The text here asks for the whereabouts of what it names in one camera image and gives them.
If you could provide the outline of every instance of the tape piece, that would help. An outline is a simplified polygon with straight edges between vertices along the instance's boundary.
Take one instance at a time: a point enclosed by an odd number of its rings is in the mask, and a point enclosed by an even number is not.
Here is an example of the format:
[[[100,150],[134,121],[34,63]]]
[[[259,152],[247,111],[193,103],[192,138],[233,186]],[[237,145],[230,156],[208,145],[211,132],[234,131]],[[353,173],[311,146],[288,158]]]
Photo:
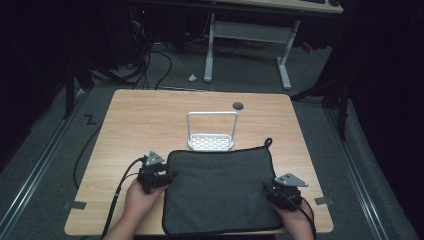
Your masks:
[[[334,203],[333,199],[331,197],[321,197],[321,198],[315,198],[315,203],[317,205],[327,204],[331,205]]]
[[[78,202],[78,201],[66,201],[65,204],[63,204],[63,209],[71,209],[71,208],[75,208],[75,209],[81,209],[84,210],[85,206],[87,205],[87,203],[85,202]]]

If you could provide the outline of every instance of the desk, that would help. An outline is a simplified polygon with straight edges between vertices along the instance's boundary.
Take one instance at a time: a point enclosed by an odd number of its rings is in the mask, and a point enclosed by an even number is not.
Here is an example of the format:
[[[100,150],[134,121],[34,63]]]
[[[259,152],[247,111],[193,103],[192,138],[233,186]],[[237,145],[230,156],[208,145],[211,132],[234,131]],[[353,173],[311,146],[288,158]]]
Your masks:
[[[343,9],[331,6],[328,1],[325,4],[311,3],[299,0],[215,0],[216,2],[245,4],[270,8],[283,8],[299,11],[313,11],[320,13],[342,13]],[[294,38],[300,21],[296,20],[292,27],[270,27],[264,25],[233,23],[226,21],[215,21],[215,14],[211,15],[209,27],[209,46],[205,64],[205,82],[212,81],[213,72],[213,43],[215,37],[235,38],[241,40],[253,40],[284,44],[281,57],[277,58],[281,81],[285,90],[291,89],[291,83],[286,69],[286,61],[293,45]]]
[[[270,151],[277,176],[291,172],[307,182],[302,195],[315,211],[318,232],[330,232],[333,223],[326,205],[316,205],[323,196],[291,100],[282,94],[218,93],[118,90],[88,163],[76,201],[84,210],[72,209],[66,222],[69,235],[100,235],[118,183],[129,164],[150,150],[164,158],[173,150],[188,150],[186,115],[191,111],[234,111],[239,117],[232,150],[262,146],[271,137]],[[138,172],[135,166],[132,172]],[[128,179],[116,204],[111,226],[121,216]],[[142,222],[137,234],[162,235],[164,198]]]

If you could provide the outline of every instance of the table top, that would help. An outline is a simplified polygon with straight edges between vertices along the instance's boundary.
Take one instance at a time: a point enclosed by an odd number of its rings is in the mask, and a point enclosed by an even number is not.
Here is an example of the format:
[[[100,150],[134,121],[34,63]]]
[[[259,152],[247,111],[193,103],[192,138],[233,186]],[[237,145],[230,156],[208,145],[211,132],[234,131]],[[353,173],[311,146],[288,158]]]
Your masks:
[[[328,208],[316,205],[323,196],[308,149],[290,98],[283,94],[118,90],[115,92],[93,149],[75,201],[86,202],[85,209],[71,209],[65,226],[69,235],[100,235],[103,231],[116,187],[135,159],[155,151],[163,158],[174,150],[189,150],[187,113],[194,111],[237,111],[238,121],[232,150],[263,146],[271,137],[270,152],[277,176],[293,173],[309,184],[300,189],[315,212],[317,232],[333,229]],[[136,173],[135,165],[129,173]],[[125,181],[111,226],[123,212]],[[161,235],[163,195],[143,220],[137,234]],[[279,233],[284,229],[268,231]]]
[[[301,0],[216,0],[217,2],[247,4],[262,7],[284,8],[301,11],[311,11],[319,13],[342,13],[341,6],[331,6],[328,0],[325,4],[313,3]]]

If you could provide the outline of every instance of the gray floor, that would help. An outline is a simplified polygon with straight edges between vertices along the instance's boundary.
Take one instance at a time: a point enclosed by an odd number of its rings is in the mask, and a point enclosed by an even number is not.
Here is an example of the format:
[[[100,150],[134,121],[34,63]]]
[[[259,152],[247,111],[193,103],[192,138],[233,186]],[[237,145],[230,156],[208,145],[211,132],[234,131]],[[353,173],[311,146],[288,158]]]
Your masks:
[[[164,45],[155,46],[156,50],[164,48]],[[231,54],[216,54],[214,79],[211,83],[204,83],[205,49],[188,48],[181,52],[169,47],[164,53],[172,59],[172,70],[160,88],[294,95],[315,84],[331,53],[331,49],[321,49],[310,54],[302,49],[292,49],[287,68],[293,88],[285,91],[282,89],[275,58],[270,57],[276,49],[276,45],[267,45],[261,49],[243,46]],[[169,66],[167,58],[157,53],[151,54],[147,72],[150,89],[154,88]],[[198,80],[190,82],[188,78],[192,74]],[[0,216],[5,216],[0,224],[0,239],[81,238],[64,233],[69,210],[63,209],[63,204],[75,197],[77,190],[72,173],[77,159],[82,153],[75,168],[79,182],[95,143],[95,138],[91,141],[89,139],[102,123],[113,92],[119,88],[124,87],[108,81],[96,81],[92,91],[78,97],[78,109],[70,121],[62,120],[65,96],[64,91],[61,91],[50,108],[33,125],[30,136],[0,174]],[[347,141],[341,142],[334,131],[334,111],[322,109],[319,100],[319,97],[308,97],[293,103],[323,193],[334,202],[328,206],[334,230],[319,234],[318,239],[418,239],[368,148],[352,104],[349,105],[346,125]],[[95,124],[88,124],[88,115],[92,116],[91,122]],[[66,131],[60,132],[61,138],[55,135],[60,126],[66,126],[62,128]],[[49,145],[55,137],[60,141],[57,145]],[[40,159],[44,159],[46,171],[35,176],[39,182],[26,184],[28,177],[34,177],[31,171],[39,167],[37,163],[40,163]],[[358,170],[359,180],[352,175],[352,163]],[[29,192],[28,198],[25,198],[28,202],[24,201],[22,208],[16,208],[18,210],[12,214],[8,210],[15,209],[10,206],[17,205],[14,200],[22,195],[20,190],[28,189],[26,186],[30,183],[35,191]],[[363,192],[359,191],[360,188],[358,190],[358,186],[365,186],[365,195],[369,196],[370,202],[364,203]],[[370,210],[367,206],[372,207],[379,222],[373,222],[364,213],[364,210]],[[287,235],[277,235],[276,238],[289,239]]]

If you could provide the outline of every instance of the perforated basket base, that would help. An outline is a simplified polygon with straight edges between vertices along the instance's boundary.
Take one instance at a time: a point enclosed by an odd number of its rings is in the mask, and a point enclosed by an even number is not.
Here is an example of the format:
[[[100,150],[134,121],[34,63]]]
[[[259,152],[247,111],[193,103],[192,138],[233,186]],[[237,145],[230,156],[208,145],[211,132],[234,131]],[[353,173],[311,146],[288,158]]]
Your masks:
[[[229,151],[233,142],[226,134],[193,134],[189,145],[194,151]]]

